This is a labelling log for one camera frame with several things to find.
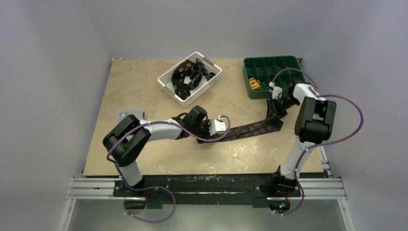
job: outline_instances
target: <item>basket handle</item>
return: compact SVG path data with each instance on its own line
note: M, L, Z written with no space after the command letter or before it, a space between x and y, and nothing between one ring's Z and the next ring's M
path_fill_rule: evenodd
M207 57L204 56L203 59L204 59L207 63L209 63L209 64L211 64L212 66L214 66L214 63L213 63L211 60L207 59Z
M170 90L170 88L168 88L167 86L164 86L163 88L164 88L166 91L168 91L168 93L170 93L170 95L175 95L175 93L172 92L172 91Z

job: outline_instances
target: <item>black mounting plate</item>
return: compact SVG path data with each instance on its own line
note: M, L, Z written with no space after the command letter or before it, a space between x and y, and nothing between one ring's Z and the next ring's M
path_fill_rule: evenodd
M169 189L179 205L252 205L254 208L268 207L267 197L282 197L256 188L265 184L270 173L217 174L217 175L144 175L135 188L162 186ZM300 178L327 178L326 171L301 173ZM115 181L114 197L143 197L143 192L127 189L122 180ZM291 197L300 196L299 190ZM147 208L162 208L172 204L171 196L163 190L149 190Z

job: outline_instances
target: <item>green compartment organizer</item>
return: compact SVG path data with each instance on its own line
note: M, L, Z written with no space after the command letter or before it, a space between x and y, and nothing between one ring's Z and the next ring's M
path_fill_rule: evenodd
M245 78L246 90L251 99L272 97L272 93L268 91L268 84L280 70L287 67L300 69L298 60L294 56L246 58L243 60L243 63L243 75ZM275 84L283 90L286 90L287 82L293 77L298 77L302 81L305 80L302 73L287 70L279 74L275 80ZM259 80L259 84L261 85L260 91L254 91L251 89L251 85L249 84L250 78Z

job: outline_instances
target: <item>black strap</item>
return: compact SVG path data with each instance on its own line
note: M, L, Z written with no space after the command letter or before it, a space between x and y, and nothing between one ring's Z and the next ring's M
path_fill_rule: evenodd
M283 122L280 120L274 120L268 123L265 120L262 120L252 124L230 128L228 134L223 139L216 142L231 141L251 136L267 134L275 131L280 131L282 129L282 125ZM221 136L222 134L216 134L213 139L216 139Z

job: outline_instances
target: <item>white wall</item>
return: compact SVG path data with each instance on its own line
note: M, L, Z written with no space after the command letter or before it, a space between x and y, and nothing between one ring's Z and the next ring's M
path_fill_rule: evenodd
M2 1L0 21L0 230L54 231L110 57L80 0Z
M359 134L326 149L359 231L408 226L407 9L406 0L337 0L304 58L320 91L354 99L365 113ZM332 139L357 120L340 103Z
M123 58L303 56L334 0L84 0Z

